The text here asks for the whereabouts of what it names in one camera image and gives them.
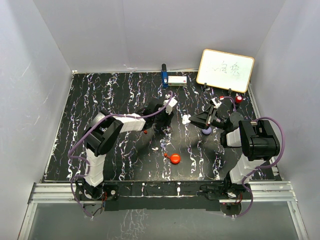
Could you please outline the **white earbud charging case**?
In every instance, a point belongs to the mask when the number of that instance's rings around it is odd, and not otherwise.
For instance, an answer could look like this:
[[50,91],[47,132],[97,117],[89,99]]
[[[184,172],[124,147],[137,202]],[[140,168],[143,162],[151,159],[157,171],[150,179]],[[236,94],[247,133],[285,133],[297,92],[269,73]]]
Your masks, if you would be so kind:
[[189,114],[185,114],[182,116],[182,124],[183,125],[187,125],[189,124],[191,121],[189,120],[191,116]]

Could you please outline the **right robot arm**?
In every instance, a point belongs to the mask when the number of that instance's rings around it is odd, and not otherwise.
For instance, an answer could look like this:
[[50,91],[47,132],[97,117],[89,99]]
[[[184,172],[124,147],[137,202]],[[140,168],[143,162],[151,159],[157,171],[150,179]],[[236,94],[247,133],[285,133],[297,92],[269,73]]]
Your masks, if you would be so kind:
[[248,184],[249,177],[265,162],[279,156],[281,144],[267,119],[245,120],[239,112],[233,112],[227,119],[220,118],[217,107],[211,105],[207,110],[188,118],[191,124],[208,130],[211,126],[223,130],[220,144],[224,148],[240,148],[242,155],[224,179],[223,194],[233,199]]

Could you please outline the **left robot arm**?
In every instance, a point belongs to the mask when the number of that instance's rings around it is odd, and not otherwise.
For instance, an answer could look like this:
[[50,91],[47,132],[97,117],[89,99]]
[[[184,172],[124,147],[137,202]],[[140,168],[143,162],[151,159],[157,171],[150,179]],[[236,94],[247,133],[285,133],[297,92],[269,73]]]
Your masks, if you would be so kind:
[[126,116],[110,116],[106,110],[100,111],[85,130],[90,134],[84,140],[86,157],[89,167],[86,168],[86,194],[93,200],[103,195],[103,169],[106,154],[113,148],[119,134],[126,132],[141,132],[152,127],[162,129],[171,124],[173,109],[178,101],[172,98],[162,104],[149,103],[148,106]]

